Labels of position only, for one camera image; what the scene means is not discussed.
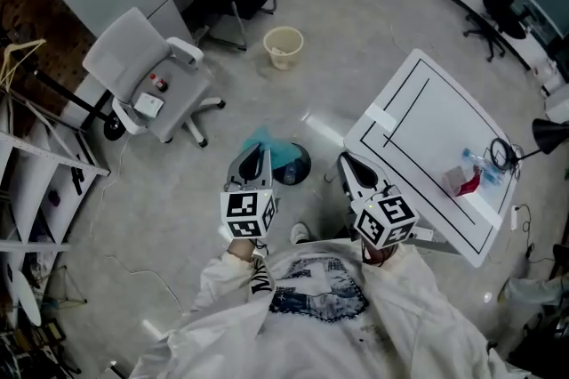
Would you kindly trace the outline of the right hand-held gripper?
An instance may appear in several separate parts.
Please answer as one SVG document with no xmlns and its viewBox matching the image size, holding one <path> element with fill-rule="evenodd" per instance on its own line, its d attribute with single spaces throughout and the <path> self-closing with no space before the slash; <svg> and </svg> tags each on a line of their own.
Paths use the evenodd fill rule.
<svg viewBox="0 0 569 379">
<path fill-rule="evenodd" d="M 337 161 L 343 191 L 350 199 L 349 237 L 367 246 L 388 247 L 406 241 L 419 220 L 409 198 L 391 185 L 373 161 L 344 151 Z"/>
</svg>

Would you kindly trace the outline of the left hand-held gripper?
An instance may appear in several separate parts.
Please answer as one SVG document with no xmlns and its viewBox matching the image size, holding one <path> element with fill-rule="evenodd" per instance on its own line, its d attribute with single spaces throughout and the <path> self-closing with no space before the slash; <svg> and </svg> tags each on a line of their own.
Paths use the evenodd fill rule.
<svg viewBox="0 0 569 379">
<path fill-rule="evenodd" d="M 252 185 L 243 185 L 252 181 Z M 277 213 L 270 148 L 253 144 L 230 164 L 220 215 L 232 239 L 262 239 Z"/>
</svg>

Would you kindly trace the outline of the teal plastic bag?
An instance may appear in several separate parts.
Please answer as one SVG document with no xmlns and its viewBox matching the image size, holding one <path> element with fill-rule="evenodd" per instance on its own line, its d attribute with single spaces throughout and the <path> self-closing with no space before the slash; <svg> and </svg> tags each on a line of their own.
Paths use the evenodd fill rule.
<svg viewBox="0 0 569 379">
<path fill-rule="evenodd" d="M 243 142 L 242 150 L 253 145 L 260 145 L 261 151 L 270 150 L 271 168 L 273 170 L 287 166 L 301 157 L 301 152 L 297 147 L 289 141 L 274 137 L 265 125 L 259 127 Z"/>
</svg>

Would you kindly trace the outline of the black mesh waste bin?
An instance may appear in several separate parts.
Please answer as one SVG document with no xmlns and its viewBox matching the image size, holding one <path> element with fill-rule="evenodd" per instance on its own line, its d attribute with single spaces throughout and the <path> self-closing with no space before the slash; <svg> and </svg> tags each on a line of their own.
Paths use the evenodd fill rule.
<svg viewBox="0 0 569 379">
<path fill-rule="evenodd" d="M 290 163 L 294 163 L 296 164 L 296 183 L 294 185 L 298 185 L 300 183 L 302 183 L 303 181 L 306 180 L 306 178 L 309 176 L 310 170 L 311 170 L 311 158 L 309 153 L 307 152 L 307 150 L 302 147 L 300 144 L 292 142 L 291 145 L 300 153 L 300 155 L 298 157 L 296 157 L 293 161 L 291 161 Z M 277 182 L 282 183 L 282 178 L 283 178 L 283 173 L 285 170 L 285 167 L 288 165 L 289 163 L 287 163 L 286 165 L 283 165 L 281 167 L 278 167 L 277 169 L 275 169 L 273 171 L 273 179 L 276 180 Z"/>
</svg>

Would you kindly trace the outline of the clear bottle with blue label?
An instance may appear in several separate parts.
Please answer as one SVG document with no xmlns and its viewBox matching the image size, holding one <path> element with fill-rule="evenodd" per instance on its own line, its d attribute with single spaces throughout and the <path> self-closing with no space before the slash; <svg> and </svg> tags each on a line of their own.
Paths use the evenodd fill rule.
<svg viewBox="0 0 569 379">
<path fill-rule="evenodd" d="M 500 187 L 502 185 L 504 173 L 491 160 L 472 153 L 468 148 L 462 151 L 462 157 L 480 170 L 483 186 Z"/>
</svg>

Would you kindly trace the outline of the person's right forearm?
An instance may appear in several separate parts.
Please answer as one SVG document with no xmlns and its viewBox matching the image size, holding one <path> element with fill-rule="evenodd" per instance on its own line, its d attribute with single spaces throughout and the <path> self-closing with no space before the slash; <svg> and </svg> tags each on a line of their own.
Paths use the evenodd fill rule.
<svg viewBox="0 0 569 379">
<path fill-rule="evenodd" d="M 363 261 L 361 271 L 365 294 L 380 313 L 387 313 L 381 307 L 388 304 L 409 311 L 439 311 L 449 303 L 414 246 L 400 245 L 382 259 Z"/>
</svg>

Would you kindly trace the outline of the person's left forearm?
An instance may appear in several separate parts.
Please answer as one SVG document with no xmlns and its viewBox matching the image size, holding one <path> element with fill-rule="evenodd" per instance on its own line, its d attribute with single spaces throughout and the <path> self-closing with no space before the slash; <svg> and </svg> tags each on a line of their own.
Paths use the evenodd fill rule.
<svg viewBox="0 0 569 379">
<path fill-rule="evenodd" d="M 254 249 L 251 240 L 235 239 L 225 253 L 206 265 L 192 313 L 205 315 L 233 310 L 274 295 L 275 281 L 265 260 Z"/>
</svg>

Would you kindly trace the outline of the white work table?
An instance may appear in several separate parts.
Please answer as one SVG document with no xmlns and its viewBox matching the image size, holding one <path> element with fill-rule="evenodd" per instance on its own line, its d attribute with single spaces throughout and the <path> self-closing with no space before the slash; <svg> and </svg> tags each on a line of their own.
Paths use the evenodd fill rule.
<svg viewBox="0 0 569 379">
<path fill-rule="evenodd" d="M 492 140 L 507 135 L 426 53 L 413 50 L 344 139 L 345 148 L 378 165 L 434 228 L 472 266 L 483 264 L 498 236 L 517 179 L 482 184 L 454 196 L 445 172 L 472 164 L 462 155 L 490 158 Z"/>
</svg>

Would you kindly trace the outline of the person's white shoe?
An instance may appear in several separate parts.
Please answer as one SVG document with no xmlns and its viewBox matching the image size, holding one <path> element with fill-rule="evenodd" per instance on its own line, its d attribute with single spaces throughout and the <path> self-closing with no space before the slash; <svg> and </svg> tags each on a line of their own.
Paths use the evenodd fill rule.
<svg viewBox="0 0 569 379">
<path fill-rule="evenodd" d="M 293 225 L 290 232 L 290 241 L 293 245 L 308 243 L 310 240 L 310 231 L 305 223 L 298 222 Z"/>
</svg>

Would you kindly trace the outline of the cream plastic basket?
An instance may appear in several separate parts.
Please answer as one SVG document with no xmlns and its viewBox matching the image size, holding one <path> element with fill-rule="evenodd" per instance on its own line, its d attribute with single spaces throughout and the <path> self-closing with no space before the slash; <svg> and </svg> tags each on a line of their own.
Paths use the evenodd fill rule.
<svg viewBox="0 0 569 379">
<path fill-rule="evenodd" d="M 292 27 L 272 28 L 263 38 L 263 46 L 275 69 L 287 71 L 299 60 L 304 45 L 302 33 Z"/>
</svg>

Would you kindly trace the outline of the flat white box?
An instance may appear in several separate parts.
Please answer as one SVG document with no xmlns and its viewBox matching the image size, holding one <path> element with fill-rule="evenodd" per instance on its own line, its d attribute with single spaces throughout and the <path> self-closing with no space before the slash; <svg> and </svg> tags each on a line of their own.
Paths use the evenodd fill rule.
<svg viewBox="0 0 569 379">
<path fill-rule="evenodd" d="M 164 101 L 149 93 L 141 93 L 133 108 L 144 117 L 156 118 Z"/>
</svg>

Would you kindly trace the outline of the black coat rack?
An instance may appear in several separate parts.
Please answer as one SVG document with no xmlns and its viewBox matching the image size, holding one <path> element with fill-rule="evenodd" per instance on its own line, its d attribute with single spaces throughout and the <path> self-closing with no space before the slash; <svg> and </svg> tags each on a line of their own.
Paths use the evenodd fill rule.
<svg viewBox="0 0 569 379">
<path fill-rule="evenodd" d="M 9 37 L 8 31 L 0 24 L 0 46 L 4 49 L 8 44 L 15 44 Z M 12 65 L 15 65 L 20 59 L 27 53 L 28 50 L 17 51 L 12 55 Z M 104 127 L 103 132 L 107 140 L 116 141 L 120 139 L 125 133 L 125 127 L 121 120 L 119 119 L 117 113 L 112 111 L 110 114 L 104 114 L 101 112 L 103 105 L 110 99 L 111 93 L 106 91 L 101 96 L 100 100 L 93 106 L 80 97 L 73 94 L 70 90 L 60 85 L 54 79 L 50 78 L 45 74 L 36 63 L 25 60 L 22 65 L 22 69 L 29 74 L 32 74 L 37 80 L 42 84 L 48 86 L 50 89 L 55 91 L 58 95 L 64 97 L 68 101 L 76 104 L 79 108 L 88 112 L 87 118 L 81 124 L 82 130 L 88 130 L 94 121 L 94 118 L 99 118 L 103 121 Z"/>
</svg>

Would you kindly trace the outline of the person's white printed shirt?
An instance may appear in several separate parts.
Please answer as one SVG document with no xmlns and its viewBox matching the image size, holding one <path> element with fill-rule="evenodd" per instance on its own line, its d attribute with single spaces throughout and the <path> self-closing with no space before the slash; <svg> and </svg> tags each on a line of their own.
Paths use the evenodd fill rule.
<svg viewBox="0 0 569 379">
<path fill-rule="evenodd" d="M 130 379 L 513 379 L 481 332 L 450 303 L 380 313 L 362 257 L 340 240 L 262 257 L 266 301 L 186 314 L 142 354 Z"/>
</svg>

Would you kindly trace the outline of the white grey office chair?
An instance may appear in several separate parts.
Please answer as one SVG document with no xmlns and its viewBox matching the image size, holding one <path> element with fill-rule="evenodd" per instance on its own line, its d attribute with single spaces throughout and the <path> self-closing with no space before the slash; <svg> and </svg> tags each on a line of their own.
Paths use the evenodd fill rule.
<svg viewBox="0 0 569 379">
<path fill-rule="evenodd" d="M 83 66 L 113 96 L 112 109 L 131 135 L 152 133 L 162 143 L 187 127 L 197 144 L 208 141 L 192 115 L 200 109 L 223 109 L 226 102 L 209 97 L 211 82 L 200 67 L 203 52 L 172 36 L 162 37 L 139 9 L 133 7 L 115 20 L 96 40 Z M 160 93 L 151 83 L 151 73 L 168 83 Z M 164 101 L 156 118 L 144 117 L 133 108 L 141 93 Z"/>
</svg>

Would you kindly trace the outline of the black floor lamp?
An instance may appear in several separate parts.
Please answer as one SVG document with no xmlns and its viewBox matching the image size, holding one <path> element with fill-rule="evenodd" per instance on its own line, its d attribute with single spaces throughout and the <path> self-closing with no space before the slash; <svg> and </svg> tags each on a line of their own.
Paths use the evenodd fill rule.
<svg viewBox="0 0 569 379">
<path fill-rule="evenodd" d="M 513 171 L 526 158 L 542 153 L 549 155 L 561 143 L 569 140 L 569 122 L 563 124 L 536 118 L 532 122 L 533 139 L 537 150 L 518 155 L 513 146 L 502 138 L 495 138 L 490 144 L 493 165 L 500 171 Z"/>
</svg>

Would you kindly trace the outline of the white shelf rack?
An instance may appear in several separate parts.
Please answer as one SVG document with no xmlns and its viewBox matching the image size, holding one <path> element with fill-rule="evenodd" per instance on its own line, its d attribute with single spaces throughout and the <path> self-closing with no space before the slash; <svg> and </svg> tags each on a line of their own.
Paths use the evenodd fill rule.
<svg viewBox="0 0 569 379">
<path fill-rule="evenodd" d="M 41 312 L 47 278 L 58 256 L 69 249 L 65 239 L 76 212 L 95 180 L 109 174 L 81 131 L 55 125 L 39 111 L 34 114 L 35 123 L 20 138 L 12 98 L 0 95 L 0 285 L 8 294 L 4 317 L 11 327 L 20 314 L 26 316 L 12 290 L 12 273 L 25 275 Z M 83 170 L 81 196 L 72 182 L 72 167 Z M 48 200 L 50 190 L 59 193 L 58 206 Z"/>
</svg>

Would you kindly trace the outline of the white round board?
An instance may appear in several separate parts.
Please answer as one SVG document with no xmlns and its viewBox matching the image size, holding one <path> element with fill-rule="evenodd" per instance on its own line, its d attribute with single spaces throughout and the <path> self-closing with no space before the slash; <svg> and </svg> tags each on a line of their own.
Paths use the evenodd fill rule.
<svg viewBox="0 0 569 379">
<path fill-rule="evenodd" d="M 12 273 L 12 290 L 28 320 L 36 327 L 42 324 L 41 312 L 31 285 L 20 270 Z"/>
</svg>

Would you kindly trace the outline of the wooden clothes hanger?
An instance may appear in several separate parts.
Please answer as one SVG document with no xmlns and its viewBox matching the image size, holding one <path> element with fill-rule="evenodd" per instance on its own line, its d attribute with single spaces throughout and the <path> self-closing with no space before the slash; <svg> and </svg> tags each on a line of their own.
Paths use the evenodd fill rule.
<svg viewBox="0 0 569 379">
<path fill-rule="evenodd" d="M 16 69 L 23 64 L 23 62 L 39 47 L 44 45 L 46 40 L 41 38 L 33 41 L 26 42 L 24 44 L 8 44 L 4 49 L 3 64 L 0 68 L 0 86 L 2 86 L 7 92 L 10 91 L 12 80 Z M 27 53 L 17 62 L 12 65 L 12 55 L 17 51 L 28 50 Z"/>
</svg>

